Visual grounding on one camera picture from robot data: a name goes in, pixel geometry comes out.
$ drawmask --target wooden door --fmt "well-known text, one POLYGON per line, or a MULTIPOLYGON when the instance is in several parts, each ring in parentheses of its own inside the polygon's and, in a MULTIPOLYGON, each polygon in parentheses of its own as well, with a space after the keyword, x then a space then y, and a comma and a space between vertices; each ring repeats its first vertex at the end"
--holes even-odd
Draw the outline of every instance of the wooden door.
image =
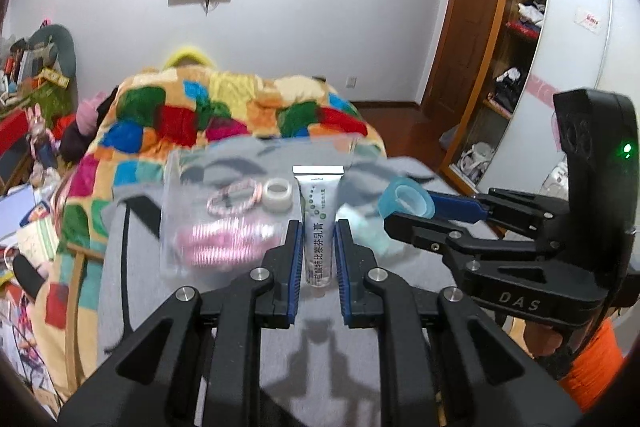
POLYGON ((476 81, 497 0, 449 0, 438 52, 422 103, 434 126, 460 122, 476 81))

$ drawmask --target pink stuffed animal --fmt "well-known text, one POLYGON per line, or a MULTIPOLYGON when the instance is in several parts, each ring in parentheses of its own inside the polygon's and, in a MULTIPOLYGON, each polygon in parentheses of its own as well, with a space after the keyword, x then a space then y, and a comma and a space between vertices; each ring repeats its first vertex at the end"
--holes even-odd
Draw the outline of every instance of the pink stuffed animal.
POLYGON ((47 128, 39 104, 36 104, 33 109, 27 108, 27 121, 29 122, 31 156, 34 160, 42 163, 44 168, 55 167, 57 165, 54 154, 56 139, 51 130, 47 128))

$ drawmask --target wooden floor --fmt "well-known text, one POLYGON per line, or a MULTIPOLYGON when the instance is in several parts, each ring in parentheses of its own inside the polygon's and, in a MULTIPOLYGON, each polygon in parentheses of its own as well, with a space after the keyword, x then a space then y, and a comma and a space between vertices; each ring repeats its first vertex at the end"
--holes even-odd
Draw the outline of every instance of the wooden floor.
POLYGON ((430 125, 416 108, 359 108, 385 142, 387 156, 412 156, 433 171, 444 158, 438 139, 442 131, 430 125))

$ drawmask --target orange sleeve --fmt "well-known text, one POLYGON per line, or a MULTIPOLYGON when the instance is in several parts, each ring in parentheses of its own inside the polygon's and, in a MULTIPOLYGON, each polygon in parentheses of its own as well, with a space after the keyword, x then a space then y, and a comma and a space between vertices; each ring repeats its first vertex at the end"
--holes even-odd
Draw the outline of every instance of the orange sleeve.
POLYGON ((606 319, 560 385, 586 411, 613 381, 623 361, 611 320, 606 319))

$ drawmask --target pink hair curler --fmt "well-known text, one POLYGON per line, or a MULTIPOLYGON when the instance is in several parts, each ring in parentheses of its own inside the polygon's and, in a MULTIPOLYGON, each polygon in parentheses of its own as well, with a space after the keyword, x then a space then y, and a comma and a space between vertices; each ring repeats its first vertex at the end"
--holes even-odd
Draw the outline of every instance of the pink hair curler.
POLYGON ((281 244, 278 225, 226 217, 179 229, 175 248, 191 266, 232 267, 262 258, 281 244))

